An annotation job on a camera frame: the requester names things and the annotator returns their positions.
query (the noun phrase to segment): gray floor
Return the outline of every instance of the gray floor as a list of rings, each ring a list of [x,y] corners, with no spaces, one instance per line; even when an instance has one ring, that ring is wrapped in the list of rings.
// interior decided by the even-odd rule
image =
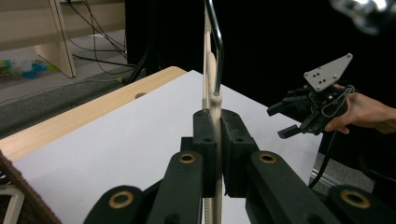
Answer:
[[[124,42],[123,30],[108,35],[119,43]],[[72,45],[73,53],[84,57],[95,58],[92,50],[86,50],[93,49],[93,43],[96,49],[113,49],[101,36],[97,36],[94,42],[93,36],[73,39],[73,42],[79,45]],[[97,52],[97,58],[113,63],[126,63],[126,59],[116,51]],[[35,53],[34,48],[0,51],[0,60],[5,59],[43,60]],[[127,78],[132,72],[131,67],[79,58],[75,58],[75,64],[77,76],[74,78],[66,77],[59,71],[47,71],[33,79],[21,76],[0,77],[0,138],[123,87],[117,78]],[[322,161],[323,155],[318,154],[312,177],[315,177],[315,171],[319,170]],[[314,190],[326,195],[329,187],[338,184],[348,184],[371,192],[374,182],[359,171],[330,161]]]

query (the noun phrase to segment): black mechanical arm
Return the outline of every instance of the black mechanical arm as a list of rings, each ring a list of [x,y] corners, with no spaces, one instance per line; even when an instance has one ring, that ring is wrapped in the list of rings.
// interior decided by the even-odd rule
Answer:
[[[225,194],[246,199],[250,223],[396,223],[395,211],[364,190],[337,186],[326,197],[315,193],[279,155],[258,148],[238,114],[221,114]],[[217,145],[208,110],[194,113],[193,137],[181,138],[163,179],[146,190],[110,189],[84,224],[201,224],[203,198],[215,194]]]
[[[292,125],[278,132],[280,138],[289,138],[298,133],[320,134],[324,126],[334,117],[347,111],[347,94],[355,91],[353,86],[336,88],[334,84],[343,75],[352,60],[352,54],[324,64],[310,72],[304,73],[306,88],[288,91],[287,97],[267,109],[269,116],[283,112],[290,107],[300,112],[311,111],[310,116],[298,127]]]

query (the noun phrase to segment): white paper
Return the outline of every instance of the white paper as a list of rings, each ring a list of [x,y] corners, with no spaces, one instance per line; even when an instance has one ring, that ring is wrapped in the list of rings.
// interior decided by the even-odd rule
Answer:
[[[192,136],[192,115],[202,109],[202,83],[202,75],[190,71],[14,165],[62,223],[82,223],[106,191],[120,185],[144,190],[163,178],[181,137]],[[269,117],[266,106],[225,86],[221,91],[222,108],[241,116],[260,150],[279,154],[308,183],[321,135],[280,139],[277,132],[295,120]],[[223,203],[222,223],[249,223],[244,199],[224,197]]]

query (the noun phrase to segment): person's arm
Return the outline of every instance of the person's arm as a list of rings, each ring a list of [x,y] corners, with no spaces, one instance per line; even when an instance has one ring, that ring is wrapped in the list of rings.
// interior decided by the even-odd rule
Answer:
[[[396,133],[396,108],[365,96],[359,92],[350,93],[348,109],[343,115],[332,119],[325,127],[326,132],[338,130],[348,134],[348,124],[363,128],[374,128],[383,134]]]

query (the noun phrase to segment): brown woven edge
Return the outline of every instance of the brown woven edge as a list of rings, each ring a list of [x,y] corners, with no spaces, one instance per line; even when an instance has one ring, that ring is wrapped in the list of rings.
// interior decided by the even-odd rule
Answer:
[[[29,186],[27,181],[22,177],[21,172],[13,167],[12,162],[9,161],[0,150],[0,168],[10,180],[10,183],[16,186],[25,197],[25,201],[36,209],[37,214],[41,216],[46,223],[57,224],[61,221],[55,216],[50,208],[44,203],[41,197]]]

